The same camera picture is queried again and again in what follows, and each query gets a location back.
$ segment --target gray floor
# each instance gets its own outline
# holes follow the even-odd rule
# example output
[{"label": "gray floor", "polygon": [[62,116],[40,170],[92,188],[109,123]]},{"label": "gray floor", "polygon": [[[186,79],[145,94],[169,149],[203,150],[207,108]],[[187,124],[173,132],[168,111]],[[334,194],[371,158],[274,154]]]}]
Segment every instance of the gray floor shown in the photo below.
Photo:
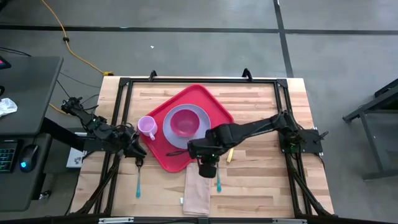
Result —
[{"label": "gray floor", "polygon": [[[70,26],[277,28],[272,0],[47,1]],[[279,2],[287,29],[398,29],[395,0]],[[0,12],[0,23],[57,24],[39,0],[13,0]],[[278,34],[68,35],[76,53],[116,75],[148,75],[155,69],[162,75],[238,76],[247,67],[256,77],[286,77]],[[363,174],[376,171],[376,163],[362,124],[347,125],[341,119],[398,77],[396,42],[398,35],[287,35],[294,77],[305,79],[314,123],[319,130],[330,132],[323,142],[326,175],[335,213],[341,217],[398,221],[398,178],[362,181]],[[101,74],[67,52],[61,32],[0,30],[0,46],[32,55],[61,55],[64,73],[101,85]],[[99,88],[81,86],[62,75],[59,80],[75,96],[86,98],[99,92]],[[58,86],[52,103],[60,105],[65,97]],[[51,108],[47,116],[62,126],[79,127],[76,119]],[[76,174],[54,174],[50,181],[53,198],[47,204],[33,204],[23,216],[64,214],[73,195],[72,178]],[[0,213],[0,218],[16,215]]]}]

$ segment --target small white object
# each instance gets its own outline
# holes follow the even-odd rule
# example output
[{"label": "small white object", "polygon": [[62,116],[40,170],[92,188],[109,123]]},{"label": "small white object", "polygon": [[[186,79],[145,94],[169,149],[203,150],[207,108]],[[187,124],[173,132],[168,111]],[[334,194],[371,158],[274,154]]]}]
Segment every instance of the small white object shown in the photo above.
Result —
[{"label": "small white object", "polygon": [[[75,134],[78,136],[87,136],[87,133],[75,133]],[[81,168],[83,156],[85,156],[86,154],[87,154],[86,151],[81,152],[71,147],[67,162],[67,168]]]},{"label": "small white object", "polygon": [[0,117],[16,112],[17,110],[17,105],[10,98],[4,98],[0,101]]}]

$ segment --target pink cup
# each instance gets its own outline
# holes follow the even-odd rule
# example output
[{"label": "pink cup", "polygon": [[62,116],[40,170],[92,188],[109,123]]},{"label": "pink cup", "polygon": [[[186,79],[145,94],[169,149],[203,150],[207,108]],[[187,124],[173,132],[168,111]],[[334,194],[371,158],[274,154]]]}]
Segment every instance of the pink cup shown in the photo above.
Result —
[{"label": "pink cup", "polygon": [[145,136],[149,136],[152,140],[155,140],[157,132],[155,119],[151,116],[143,116],[138,121],[138,130]]},{"label": "pink cup", "polygon": [[173,115],[170,125],[176,135],[189,138],[199,128],[199,117],[192,110],[180,110]]}]

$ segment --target towel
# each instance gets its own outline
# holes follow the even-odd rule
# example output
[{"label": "towel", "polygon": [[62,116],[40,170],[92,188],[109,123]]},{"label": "towel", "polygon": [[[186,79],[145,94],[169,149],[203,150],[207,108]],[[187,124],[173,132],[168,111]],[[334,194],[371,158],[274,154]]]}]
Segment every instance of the towel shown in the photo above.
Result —
[{"label": "towel", "polygon": [[182,207],[184,214],[205,216],[210,214],[210,185],[210,178],[199,175],[198,164],[190,163],[187,166]]}]

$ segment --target wooden tabletop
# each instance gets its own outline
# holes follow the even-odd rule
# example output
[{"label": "wooden tabletop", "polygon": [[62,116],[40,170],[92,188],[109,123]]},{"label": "wooden tabletop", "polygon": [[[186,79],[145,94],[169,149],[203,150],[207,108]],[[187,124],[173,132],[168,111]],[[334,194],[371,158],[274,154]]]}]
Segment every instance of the wooden tabletop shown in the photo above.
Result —
[{"label": "wooden tabletop", "polygon": [[[110,122],[120,77],[105,77],[96,110]],[[135,83],[127,121],[137,124],[146,115],[191,83]],[[304,128],[313,127],[304,81],[288,79],[294,117]],[[204,83],[215,98],[231,113],[238,124],[270,117],[277,112],[274,88],[270,84]],[[121,122],[124,90],[118,124]],[[113,216],[184,217],[180,198],[183,197],[185,170],[168,173],[153,157],[143,142],[148,156],[141,169],[141,198],[136,198],[137,168],[134,158],[123,158],[114,195]],[[233,160],[220,159],[222,192],[211,185],[211,217],[293,217],[292,199],[285,158],[280,152],[277,132],[245,140],[235,147]],[[103,152],[96,152],[84,160],[71,212],[81,208],[100,180]],[[326,210],[333,213],[325,171],[318,157],[303,154],[307,184]],[[301,190],[300,206],[303,209]],[[105,190],[103,207],[108,190]]]}]

